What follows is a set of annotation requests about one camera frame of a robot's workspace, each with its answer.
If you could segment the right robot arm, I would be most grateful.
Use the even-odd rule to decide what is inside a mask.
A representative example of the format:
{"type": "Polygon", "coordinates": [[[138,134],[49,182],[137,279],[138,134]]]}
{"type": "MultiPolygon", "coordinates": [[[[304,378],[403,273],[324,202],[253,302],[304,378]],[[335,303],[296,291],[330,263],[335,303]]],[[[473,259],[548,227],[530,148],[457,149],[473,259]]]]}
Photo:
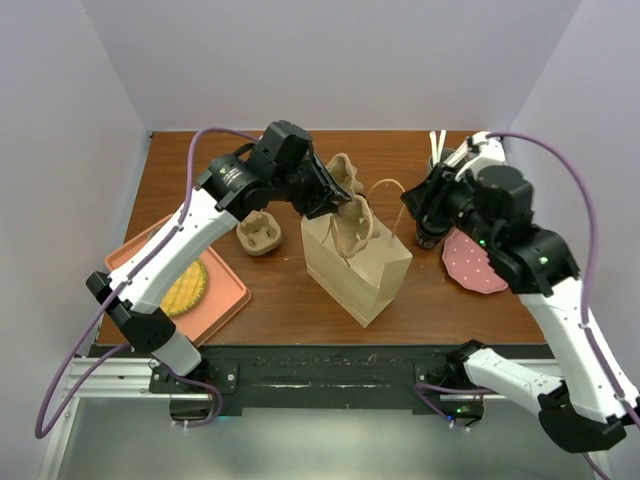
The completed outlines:
{"type": "Polygon", "coordinates": [[[561,371],[539,374],[470,340],[447,354],[445,379],[456,392],[477,386],[525,408],[566,452],[606,451],[625,438],[639,412],[639,392],[618,366],[612,369],[623,391],[612,388],[599,360],[615,360],[607,348],[593,352],[589,342],[601,333],[594,320],[581,321],[579,267],[559,234],[534,224],[533,193],[519,170],[493,165],[461,178],[438,166],[401,195],[426,245],[456,228],[486,252],[534,317],[561,371]]]}

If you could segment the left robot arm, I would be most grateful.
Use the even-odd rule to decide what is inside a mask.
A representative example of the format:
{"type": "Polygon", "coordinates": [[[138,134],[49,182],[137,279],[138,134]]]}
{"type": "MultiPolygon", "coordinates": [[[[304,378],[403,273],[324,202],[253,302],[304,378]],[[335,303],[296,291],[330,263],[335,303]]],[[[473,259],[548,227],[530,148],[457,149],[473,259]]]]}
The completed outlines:
{"type": "Polygon", "coordinates": [[[183,204],[127,263],[109,274],[94,272],[86,281],[129,344],[165,365],[185,392],[205,385],[207,368],[196,346],[160,307],[178,277],[251,212],[274,201],[288,202],[300,216],[315,219],[352,199],[317,157],[311,134],[285,120],[215,158],[200,175],[193,173],[195,149],[188,150],[183,204]]]}

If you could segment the black coffee cup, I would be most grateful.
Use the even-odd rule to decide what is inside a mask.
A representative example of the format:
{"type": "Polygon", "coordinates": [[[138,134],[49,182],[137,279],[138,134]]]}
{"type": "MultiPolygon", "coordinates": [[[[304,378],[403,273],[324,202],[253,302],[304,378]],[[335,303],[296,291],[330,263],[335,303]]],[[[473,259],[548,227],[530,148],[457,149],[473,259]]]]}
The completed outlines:
{"type": "Polygon", "coordinates": [[[423,249],[435,248],[450,232],[452,225],[447,221],[416,221],[416,241],[423,249]]]}

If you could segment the brown paper bag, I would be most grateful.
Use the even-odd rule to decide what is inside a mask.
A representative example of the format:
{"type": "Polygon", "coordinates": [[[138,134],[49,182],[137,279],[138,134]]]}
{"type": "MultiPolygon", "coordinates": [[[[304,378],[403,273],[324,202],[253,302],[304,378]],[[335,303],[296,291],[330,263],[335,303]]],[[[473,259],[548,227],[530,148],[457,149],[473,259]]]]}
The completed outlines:
{"type": "MultiPolygon", "coordinates": [[[[369,204],[369,196],[364,196],[369,204]]],[[[380,236],[347,262],[337,254],[331,238],[322,242],[331,214],[301,221],[307,273],[362,327],[369,326],[396,298],[413,260],[397,229],[388,228],[373,214],[380,236]]]]}

